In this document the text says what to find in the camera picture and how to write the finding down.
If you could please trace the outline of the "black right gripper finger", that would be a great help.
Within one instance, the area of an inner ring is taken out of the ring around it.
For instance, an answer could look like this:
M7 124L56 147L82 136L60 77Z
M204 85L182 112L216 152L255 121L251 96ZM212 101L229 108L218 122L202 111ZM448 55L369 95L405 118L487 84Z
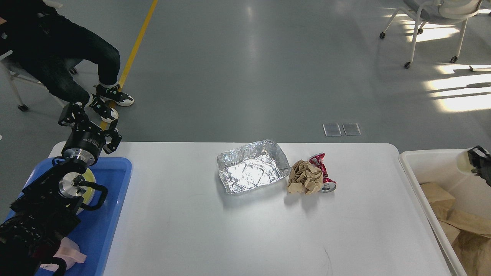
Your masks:
M491 156L490 153L477 145L468 149L468 159L472 166L471 172L491 186Z

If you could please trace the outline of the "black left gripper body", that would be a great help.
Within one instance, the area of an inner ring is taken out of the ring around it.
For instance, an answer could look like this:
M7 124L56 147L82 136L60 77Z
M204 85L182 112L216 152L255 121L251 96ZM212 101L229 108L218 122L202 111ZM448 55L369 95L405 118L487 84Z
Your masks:
M65 158L97 161L105 144L105 137L100 133L72 130L61 154Z

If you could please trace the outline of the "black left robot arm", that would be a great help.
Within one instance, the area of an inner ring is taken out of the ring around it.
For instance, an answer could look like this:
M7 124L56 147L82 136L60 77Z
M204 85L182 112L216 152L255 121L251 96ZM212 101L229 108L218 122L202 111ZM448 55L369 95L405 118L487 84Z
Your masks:
M67 263L55 254L61 240L81 222L79 209L101 208L107 187L85 180L88 167L98 161L101 152L114 152L122 140L117 120L103 130L92 122L84 108L69 103L58 123L71 128L59 158L53 166L22 190L10 206L14 216L0 228L1 275L33 276L41 265L54 264L55 276L63 276Z

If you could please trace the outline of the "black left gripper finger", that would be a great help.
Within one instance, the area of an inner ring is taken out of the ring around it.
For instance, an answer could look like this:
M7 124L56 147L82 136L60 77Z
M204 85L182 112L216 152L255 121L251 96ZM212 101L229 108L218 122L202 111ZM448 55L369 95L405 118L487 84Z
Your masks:
M64 127L70 127L75 132L94 132L94 124L88 118L81 105L68 103L64 106L58 119L58 124Z
M115 152L121 143L122 136L118 133L117 129L118 119L112 121L106 130L101 132L104 137L103 150L106 154L112 154Z

